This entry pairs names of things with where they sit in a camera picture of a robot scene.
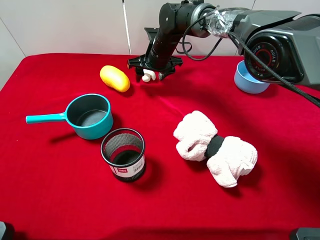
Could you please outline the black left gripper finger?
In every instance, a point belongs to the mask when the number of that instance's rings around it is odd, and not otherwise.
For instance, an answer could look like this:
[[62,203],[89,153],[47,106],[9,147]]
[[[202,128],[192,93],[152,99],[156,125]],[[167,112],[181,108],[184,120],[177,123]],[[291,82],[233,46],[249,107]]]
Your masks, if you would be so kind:
[[173,73],[172,71],[159,72],[158,73],[158,79],[160,81],[163,81],[167,76],[171,75],[172,73]]

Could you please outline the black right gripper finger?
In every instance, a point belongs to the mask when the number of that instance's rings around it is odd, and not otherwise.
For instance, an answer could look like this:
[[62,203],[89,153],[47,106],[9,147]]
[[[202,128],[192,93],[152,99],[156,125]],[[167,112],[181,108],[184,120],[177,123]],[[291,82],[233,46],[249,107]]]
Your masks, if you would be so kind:
[[142,77],[144,76],[143,69],[140,67],[136,67],[135,74],[136,74],[136,81],[140,82],[142,80]]

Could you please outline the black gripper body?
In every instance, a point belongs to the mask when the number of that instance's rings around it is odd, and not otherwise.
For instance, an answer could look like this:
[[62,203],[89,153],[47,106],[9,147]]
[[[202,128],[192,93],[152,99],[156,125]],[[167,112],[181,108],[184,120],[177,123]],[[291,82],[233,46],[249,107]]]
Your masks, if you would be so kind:
[[168,63],[166,63],[163,67],[156,66],[155,63],[149,63],[146,55],[140,55],[135,58],[131,58],[127,60],[127,67],[135,68],[135,69],[146,69],[154,72],[174,72],[176,66],[181,66],[183,64],[183,60],[180,57],[171,56]]

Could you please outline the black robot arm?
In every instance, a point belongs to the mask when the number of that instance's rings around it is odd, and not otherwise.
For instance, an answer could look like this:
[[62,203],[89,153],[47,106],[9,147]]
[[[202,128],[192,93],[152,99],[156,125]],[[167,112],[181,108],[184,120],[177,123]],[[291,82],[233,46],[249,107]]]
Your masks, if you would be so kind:
[[173,53],[186,36],[229,38],[244,56],[245,67],[257,80],[312,89],[320,87],[320,16],[290,10],[219,8],[202,0],[166,3],[159,26],[146,28],[146,53],[128,60],[137,74],[151,70],[161,78],[183,62]]

